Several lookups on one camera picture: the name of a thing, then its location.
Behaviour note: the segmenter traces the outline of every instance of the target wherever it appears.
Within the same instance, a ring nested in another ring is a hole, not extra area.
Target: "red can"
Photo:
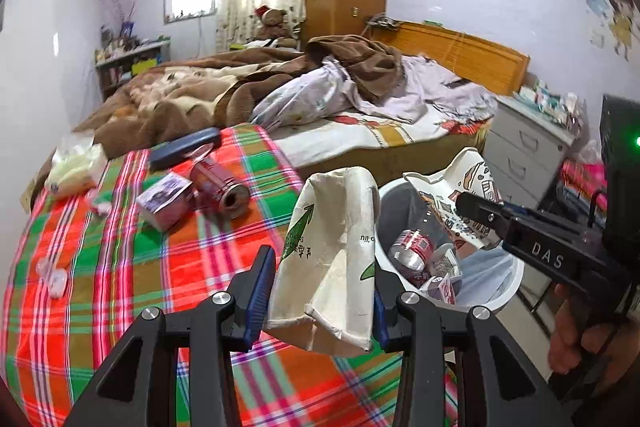
[[[249,207],[249,188],[208,156],[194,163],[189,178],[198,192],[210,198],[212,210],[217,214],[234,219]]]

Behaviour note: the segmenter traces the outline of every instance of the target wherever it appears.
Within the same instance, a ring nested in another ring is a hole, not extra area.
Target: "drawer handle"
[[[520,131],[520,141],[522,142],[524,147],[526,147],[530,151],[533,151],[533,152],[538,151],[538,147],[540,145],[538,138],[533,138],[532,136],[529,136],[527,133]]]
[[[509,164],[509,170],[513,172],[518,178],[523,180],[527,175],[527,168],[522,165],[518,165],[516,162],[512,162],[511,158],[507,158],[507,163]]]

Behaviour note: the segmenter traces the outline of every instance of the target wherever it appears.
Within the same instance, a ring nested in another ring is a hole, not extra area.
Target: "yellow dress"
[[[614,13],[613,22],[609,24],[609,28],[620,44],[624,44],[627,48],[631,47],[632,21],[629,17],[625,17],[621,13]]]

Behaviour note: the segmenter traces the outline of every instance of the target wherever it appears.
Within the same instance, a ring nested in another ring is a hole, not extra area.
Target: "cartoon girl sticker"
[[[625,58],[628,62],[631,35],[638,38],[633,25],[636,4],[634,0],[609,0],[609,2],[613,7],[613,21],[609,23],[609,29],[617,41],[614,49],[620,55],[620,44],[622,44],[625,47]]]

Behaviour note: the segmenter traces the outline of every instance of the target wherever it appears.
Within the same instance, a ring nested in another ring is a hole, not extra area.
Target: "silver screw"
[[[404,302],[404,304],[415,304],[420,300],[420,296],[414,292],[404,292],[400,296],[400,298],[402,299],[402,302]]]
[[[211,296],[211,300],[216,304],[222,305],[228,303],[231,300],[231,295],[229,295],[227,292],[218,292],[214,293]]]
[[[484,306],[476,306],[473,309],[472,313],[474,314],[474,317],[476,319],[479,319],[481,321],[485,321],[491,316],[491,312],[489,311],[489,309],[485,308]]]
[[[142,318],[146,321],[152,321],[154,318],[158,317],[159,314],[160,310],[155,306],[151,306],[142,310]]]

